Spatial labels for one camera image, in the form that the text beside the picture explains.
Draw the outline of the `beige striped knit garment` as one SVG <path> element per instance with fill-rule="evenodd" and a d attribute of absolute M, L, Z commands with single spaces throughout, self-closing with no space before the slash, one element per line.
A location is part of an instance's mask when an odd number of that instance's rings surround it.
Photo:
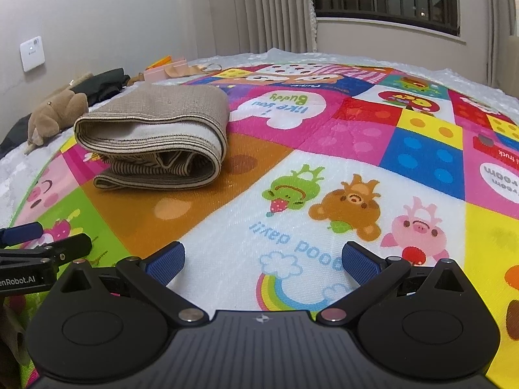
<path fill-rule="evenodd" d="M 227 154 L 227 94 L 210 85 L 143 84 L 80 117 L 75 139 L 108 169 L 102 190 L 186 190 L 214 182 Z"/>

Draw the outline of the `colourful cartoon patchwork blanket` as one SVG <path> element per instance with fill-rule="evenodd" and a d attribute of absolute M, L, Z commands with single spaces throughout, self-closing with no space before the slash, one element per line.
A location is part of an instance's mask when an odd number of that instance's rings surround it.
<path fill-rule="evenodd" d="M 42 240 L 86 233 L 111 266 L 182 242 L 171 288 L 207 312 L 317 312 L 355 288 L 346 242 L 431 266 L 454 258 L 501 331 L 489 370 L 518 385 L 518 122 L 393 68 L 322 62 L 227 68 L 202 78 L 229 99 L 229 148 L 197 190 L 101 190 L 102 158 L 73 135 L 14 224 Z"/>

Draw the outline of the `brown teddy bear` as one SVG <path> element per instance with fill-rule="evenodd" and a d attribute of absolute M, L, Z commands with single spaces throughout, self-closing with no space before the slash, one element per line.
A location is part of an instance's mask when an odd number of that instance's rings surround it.
<path fill-rule="evenodd" d="M 35 108 L 28 120 L 25 154 L 28 155 L 32 150 L 42 147 L 49 139 L 74 125 L 87 111 L 87 95 L 75 93 L 71 89 L 65 89 L 45 99 Z"/>

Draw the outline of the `black clothing pile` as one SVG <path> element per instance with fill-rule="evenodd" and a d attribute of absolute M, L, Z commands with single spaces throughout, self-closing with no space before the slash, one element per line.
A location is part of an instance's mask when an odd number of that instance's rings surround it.
<path fill-rule="evenodd" d="M 94 104 L 111 99 L 113 96 L 119 94 L 127 85 L 129 79 L 130 77 L 125 74 L 123 68 L 115 68 L 97 75 L 88 73 L 77 80 L 74 80 L 71 84 L 66 85 L 62 89 L 55 90 L 41 102 L 65 89 L 71 89 L 75 93 L 84 93 L 87 95 L 89 110 L 89 108 Z M 11 130 L 8 131 L 1 143 L 1 158 L 4 158 L 8 153 L 22 144 L 24 140 L 23 131 L 26 131 L 27 144 L 27 129 L 30 116 L 31 114 L 18 120 Z"/>

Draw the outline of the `pink and orange boxes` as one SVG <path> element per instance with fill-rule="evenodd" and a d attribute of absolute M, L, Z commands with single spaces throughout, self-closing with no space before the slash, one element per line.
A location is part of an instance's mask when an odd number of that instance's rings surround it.
<path fill-rule="evenodd" d="M 173 59 L 170 55 L 153 62 L 145 68 L 142 78 L 145 82 L 155 83 L 163 80 L 177 79 L 183 77 L 194 77 L 219 72 L 223 68 L 220 64 L 209 63 L 189 65 L 185 58 Z"/>

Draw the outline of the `beige pleated curtain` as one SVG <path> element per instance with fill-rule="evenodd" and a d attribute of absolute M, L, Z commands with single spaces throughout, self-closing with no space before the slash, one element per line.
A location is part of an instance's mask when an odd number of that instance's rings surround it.
<path fill-rule="evenodd" d="M 209 0 L 215 53 L 293 53 L 318 48 L 313 0 Z"/>

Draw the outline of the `white wall switch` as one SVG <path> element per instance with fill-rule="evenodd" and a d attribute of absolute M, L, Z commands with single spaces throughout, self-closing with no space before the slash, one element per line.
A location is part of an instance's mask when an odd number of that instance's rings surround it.
<path fill-rule="evenodd" d="M 36 36 L 19 45 L 23 72 L 38 68 L 45 63 L 45 54 L 41 36 Z"/>

